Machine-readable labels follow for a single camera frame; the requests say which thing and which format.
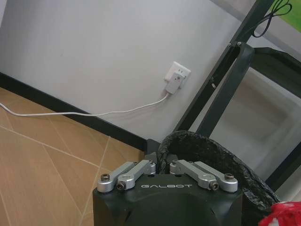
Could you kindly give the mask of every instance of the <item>floor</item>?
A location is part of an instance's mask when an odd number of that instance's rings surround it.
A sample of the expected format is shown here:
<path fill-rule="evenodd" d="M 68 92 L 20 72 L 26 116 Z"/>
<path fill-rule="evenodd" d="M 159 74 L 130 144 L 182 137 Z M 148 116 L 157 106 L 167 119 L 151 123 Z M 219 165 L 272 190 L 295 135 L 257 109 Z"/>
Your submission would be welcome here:
<path fill-rule="evenodd" d="M 0 88 L 18 113 L 52 112 Z M 101 174 L 142 152 L 64 116 L 16 117 L 0 108 L 0 226 L 92 226 Z"/>

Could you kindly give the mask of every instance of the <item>metal linkage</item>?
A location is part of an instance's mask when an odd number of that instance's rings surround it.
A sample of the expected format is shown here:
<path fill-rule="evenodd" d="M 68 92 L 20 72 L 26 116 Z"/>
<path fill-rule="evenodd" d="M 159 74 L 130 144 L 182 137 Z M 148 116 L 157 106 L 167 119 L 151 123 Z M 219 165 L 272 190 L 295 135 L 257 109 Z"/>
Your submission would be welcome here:
<path fill-rule="evenodd" d="M 102 193 L 112 191 L 117 182 L 118 176 L 129 171 L 134 166 L 135 164 L 133 162 L 127 161 L 110 174 L 102 174 L 97 183 L 97 190 Z"/>
<path fill-rule="evenodd" d="M 142 174 L 155 174 L 156 164 L 150 160 L 142 160 L 135 165 L 129 172 L 118 176 L 117 189 L 124 191 L 135 186 L 135 181 Z"/>
<path fill-rule="evenodd" d="M 226 192 L 236 192 L 238 189 L 238 181 L 234 178 L 234 176 L 230 173 L 223 174 L 220 171 L 206 165 L 201 161 L 196 161 L 193 164 L 195 167 L 203 170 L 206 173 L 211 173 L 215 175 L 216 180 L 220 186 L 220 188 Z"/>
<path fill-rule="evenodd" d="M 219 188 L 219 184 L 217 183 L 215 176 L 201 171 L 192 163 L 185 160 L 174 160 L 170 164 L 170 173 L 187 174 L 197 181 L 200 187 L 208 190 L 216 191 Z"/>

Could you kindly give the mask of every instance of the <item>charging cable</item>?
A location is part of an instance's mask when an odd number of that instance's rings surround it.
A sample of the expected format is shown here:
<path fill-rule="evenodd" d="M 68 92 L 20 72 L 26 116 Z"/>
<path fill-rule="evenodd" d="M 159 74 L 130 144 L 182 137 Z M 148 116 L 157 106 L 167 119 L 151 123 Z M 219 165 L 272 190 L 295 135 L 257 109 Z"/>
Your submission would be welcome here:
<path fill-rule="evenodd" d="M 6 107 L 3 103 L 0 103 L 0 106 L 3 107 L 4 110 L 6 110 L 7 112 L 15 115 L 15 116 L 21 116 L 21 117 L 34 117 L 34 116 L 46 116 L 46 115 L 67 115 L 67 114 L 75 114 L 75 115 L 81 115 L 81 116 L 92 116 L 92 117 L 96 117 L 96 116 L 104 116 L 104 115 L 108 115 L 108 114 L 116 114 L 116 113 L 128 113 L 128 112 L 133 112 L 145 107 L 149 107 L 149 106 L 153 106 L 153 105 L 157 105 L 159 103 L 161 103 L 162 101 L 164 101 L 167 97 L 169 96 L 169 93 L 166 93 L 165 97 L 163 97 L 161 100 L 148 104 L 148 105 L 143 105 L 140 107 L 136 107 L 134 109 L 131 110 L 127 110 L 127 111 L 114 111 L 114 112 L 106 112 L 106 113 L 102 113 L 102 114 L 84 114 L 84 113 L 79 113 L 79 112 L 57 112 L 57 113 L 36 113 L 36 114 L 18 114 L 13 112 L 12 110 L 10 110 L 8 107 Z"/>

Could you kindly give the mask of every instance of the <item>red object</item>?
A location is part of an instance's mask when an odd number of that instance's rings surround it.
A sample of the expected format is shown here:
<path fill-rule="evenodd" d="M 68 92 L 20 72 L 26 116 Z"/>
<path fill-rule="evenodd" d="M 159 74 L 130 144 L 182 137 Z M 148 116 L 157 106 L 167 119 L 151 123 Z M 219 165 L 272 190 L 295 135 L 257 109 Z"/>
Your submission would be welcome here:
<path fill-rule="evenodd" d="M 301 226 L 301 202 L 277 203 L 271 210 L 272 213 L 263 219 L 259 226 L 273 225 L 274 219 L 278 220 L 279 226 Z"/>

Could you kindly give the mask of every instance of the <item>black baseboard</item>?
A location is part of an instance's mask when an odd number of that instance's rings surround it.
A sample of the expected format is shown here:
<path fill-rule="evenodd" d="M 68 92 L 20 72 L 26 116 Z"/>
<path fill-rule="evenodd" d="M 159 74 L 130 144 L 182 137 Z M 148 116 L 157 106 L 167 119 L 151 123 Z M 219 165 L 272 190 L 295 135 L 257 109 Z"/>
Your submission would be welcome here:
<path fill-rule="evenodd" d="M 60 99 L 57 99 L 47 93 L 44 93 L 38 89 L 35 89 L 23 82 L 20 82 L 14 78 L 7 76 L 6 74 L 0 73 L 0 87 L 16 93 L 26 99 L 29 99 L 39 105 L 49 108 L 55 112 L 79 112 L 87 113 L 81 109 L 78 109 Z M 145 150 L 146 139 L 137 136 L 131 132 L 126 131 L 118 126 L 115 126 L 105 120 L 98 117 L 84 117 L 79 115 L 66 115 L 81 124 L 84 124 L 92 129 L 102 132 L 112 138 L 122 141 L 128 145 Z"/>

